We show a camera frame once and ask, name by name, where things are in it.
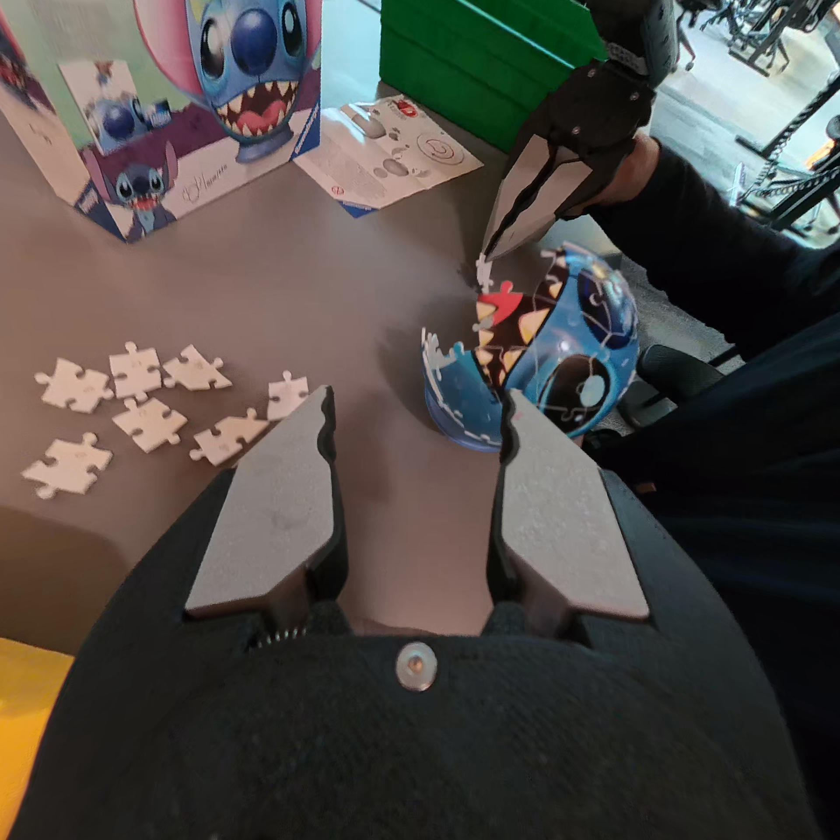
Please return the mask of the yellow plastic bin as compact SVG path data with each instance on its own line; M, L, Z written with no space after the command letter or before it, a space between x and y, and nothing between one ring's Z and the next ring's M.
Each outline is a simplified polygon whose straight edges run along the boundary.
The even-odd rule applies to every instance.
M74 658L1 639L1 838L24 798L47 720Z

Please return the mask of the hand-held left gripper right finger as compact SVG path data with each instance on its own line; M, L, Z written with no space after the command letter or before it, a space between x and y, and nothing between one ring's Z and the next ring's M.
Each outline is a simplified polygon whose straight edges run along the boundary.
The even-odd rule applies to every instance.
M520 391L505 395L486 576L540 637L578 616L645 623L650 608L602 472Z

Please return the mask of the white instruction sheet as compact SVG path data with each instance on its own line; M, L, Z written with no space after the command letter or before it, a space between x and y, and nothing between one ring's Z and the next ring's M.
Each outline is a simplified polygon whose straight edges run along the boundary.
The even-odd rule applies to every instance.
M402 94L324 109L318 146L298 156L296 163L353 217L482 167Z

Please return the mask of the blue cartoon puzzle ball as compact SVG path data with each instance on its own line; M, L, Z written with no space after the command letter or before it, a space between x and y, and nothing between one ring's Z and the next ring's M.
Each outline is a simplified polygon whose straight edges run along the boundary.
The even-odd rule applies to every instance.
M531 291L509 280L476 300L477 345L447 352L422 332L424 391L471 437L501 441L505 394L520 390L556 427L581 438L609 414L634 379L637 305L624 276L565 243L547 249Z

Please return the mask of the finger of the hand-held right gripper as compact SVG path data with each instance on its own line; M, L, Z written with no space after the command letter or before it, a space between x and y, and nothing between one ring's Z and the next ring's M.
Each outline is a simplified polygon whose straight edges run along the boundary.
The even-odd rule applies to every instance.
M482 241L482 258L498 259L544 236L555 222L554 210L530 206L543 179L553 172L556 148L537 134L522 147L504 175Z
M592 169L573 153L556 153L553 172L543 179L530 206L533 212L554 210L555 220L565 200L592 174Z

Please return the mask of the person's right hand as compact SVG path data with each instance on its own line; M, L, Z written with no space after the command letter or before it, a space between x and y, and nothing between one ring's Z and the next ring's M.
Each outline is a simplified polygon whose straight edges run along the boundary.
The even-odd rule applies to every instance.
M583 205L584 208L628 203L645 189L658 167L661 146L644 131L637 132L633 143L632 152L621 163L611 182Z

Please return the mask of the green plastic bin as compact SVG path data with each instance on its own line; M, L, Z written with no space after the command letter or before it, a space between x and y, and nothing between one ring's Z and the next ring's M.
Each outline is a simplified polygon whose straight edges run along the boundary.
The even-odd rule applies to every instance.
M574 1L381 2L381 80L504 152L573 69L606 58Z

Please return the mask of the pile of white puzzle pieces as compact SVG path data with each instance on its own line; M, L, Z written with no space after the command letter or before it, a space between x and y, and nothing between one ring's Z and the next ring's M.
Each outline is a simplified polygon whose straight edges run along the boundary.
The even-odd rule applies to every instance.
M176 357L161 362L156 349L139 349L127 342L121 353L109 356L109 372L84 369L58 357L52 372L37 372L42 388L41 402L74 413L93 414L102 403L120 401L122 411L112 416L113 424L143 453L181 443L187 417L168 406L154 393L182 388L188 392L210 392L233 386L223 373L220 358L207 359L192 344ZM226 416L194 435L189 456L221 466L257 440L270 424L289 417L309 397L308 379L284 371L279 381L268 384L266 415L254 407L243 416ZM41 500L58 494L85 495L112 461L112 452L98 444L98 436L84 433L78 441L54 439L43 458L23 470Z

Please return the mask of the black metal frame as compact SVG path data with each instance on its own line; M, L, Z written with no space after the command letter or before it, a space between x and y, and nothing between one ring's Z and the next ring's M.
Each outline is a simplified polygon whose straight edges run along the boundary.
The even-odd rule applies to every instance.
M839 77L834 72L801 111L766 143L736 135L735 142L758 161L750 175L748 165L736 166L728 203L762 226L790 235L801 242L838 237L839 140L838 114L825 126L822 143L802 161L787 154L794 136L838 96Z

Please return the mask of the colourful cartoon puzzle box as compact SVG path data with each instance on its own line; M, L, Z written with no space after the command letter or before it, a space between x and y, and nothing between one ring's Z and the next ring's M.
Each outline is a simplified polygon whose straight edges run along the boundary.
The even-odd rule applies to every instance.
M2 113L133 244L320 142L322 2L2 1Z

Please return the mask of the person's right forearm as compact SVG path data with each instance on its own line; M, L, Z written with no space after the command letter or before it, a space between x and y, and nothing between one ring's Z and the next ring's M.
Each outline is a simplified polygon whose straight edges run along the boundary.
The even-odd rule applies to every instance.
M838 324L838 247L806 248L761 226L660 146L637 197L586 208L648 282L744 361L825 319Z

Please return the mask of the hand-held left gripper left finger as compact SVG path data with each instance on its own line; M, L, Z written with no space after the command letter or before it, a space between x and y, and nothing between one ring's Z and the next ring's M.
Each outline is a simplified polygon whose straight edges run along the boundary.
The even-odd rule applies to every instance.
M235 469L192 589L189 617L305 622L334 600L349 555L335 468L333 388L321 385Z

